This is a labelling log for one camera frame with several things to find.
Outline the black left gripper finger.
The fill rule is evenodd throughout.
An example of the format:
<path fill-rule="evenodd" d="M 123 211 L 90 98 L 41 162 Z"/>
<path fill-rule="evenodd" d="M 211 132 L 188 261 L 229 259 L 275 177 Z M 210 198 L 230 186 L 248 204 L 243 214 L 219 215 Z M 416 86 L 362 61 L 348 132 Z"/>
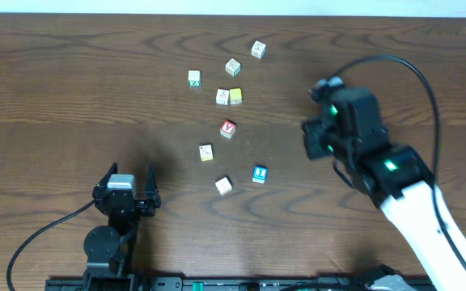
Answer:
<path fill-rule="evenodd" d="M 150 164 L 148 167 L 144 193 L 149 200 L 157 200 L 159 198 L 159 190 L 155 182 L 155 166 L 153 164 Z"/>
<path fill-rule="evenodd" d="M 106 188 L 111 176 L 117 173 L 117 163 L 114 162 L 104 177 L 97 183 L 98 188 Z"/>

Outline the white letter Y block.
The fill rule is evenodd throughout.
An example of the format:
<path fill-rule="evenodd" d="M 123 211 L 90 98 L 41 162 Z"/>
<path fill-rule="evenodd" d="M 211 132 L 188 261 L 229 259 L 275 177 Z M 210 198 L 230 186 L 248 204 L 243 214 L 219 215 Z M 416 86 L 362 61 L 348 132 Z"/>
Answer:
<path fill-rule="evenodd" d="M 216 181 L 215 187 L 217 188 L 221 196 L 226 195 L 228 192 L 230 192 L 233 189 L 232 184 L 227 176 L 222 177 L 221 179 Z"/>

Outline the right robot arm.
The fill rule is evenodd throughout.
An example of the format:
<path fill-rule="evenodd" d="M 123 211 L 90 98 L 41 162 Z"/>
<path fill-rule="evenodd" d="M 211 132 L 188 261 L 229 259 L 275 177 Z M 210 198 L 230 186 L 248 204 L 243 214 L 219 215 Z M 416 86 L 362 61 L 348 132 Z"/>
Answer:
<path fill-rule="evenodd" d="M 302 129 L 307 156 L 330 155 L 345 166 L 342 179 L 398 229 L 437 290 L 466 290 L 466 238 L 416 150 L 391 143 L 379 121 L 344 126 L 318 118 Z"/>

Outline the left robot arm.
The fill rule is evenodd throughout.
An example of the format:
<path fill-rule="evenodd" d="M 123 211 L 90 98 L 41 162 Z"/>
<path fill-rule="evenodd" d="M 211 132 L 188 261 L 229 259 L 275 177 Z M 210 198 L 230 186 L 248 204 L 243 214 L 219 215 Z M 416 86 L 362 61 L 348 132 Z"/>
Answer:
<path fill-rule="evenodd" d="M 138 198 L 134 176 L 118 173 L 114 163 L 95 185 L 92 197 L 108 224 L 94 228 L 84 239 L 83 290 L 142 290 L 144 276 L 132 271 L 131 263 L 141 218 L 153 217 L 161 206 L 155 168 L 149 166 L 144 196 Z"/>

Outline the blue letter L block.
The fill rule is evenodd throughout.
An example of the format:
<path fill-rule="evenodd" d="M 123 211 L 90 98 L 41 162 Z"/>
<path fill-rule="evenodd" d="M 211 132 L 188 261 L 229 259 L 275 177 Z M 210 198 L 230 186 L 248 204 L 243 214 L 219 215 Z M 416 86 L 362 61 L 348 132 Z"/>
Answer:
<path fill-rule="evenodd" d="M 265 167 L 255 166 L 252 174 L 252 181 L 255 183 L 265 183 L 268 170 Z"/>

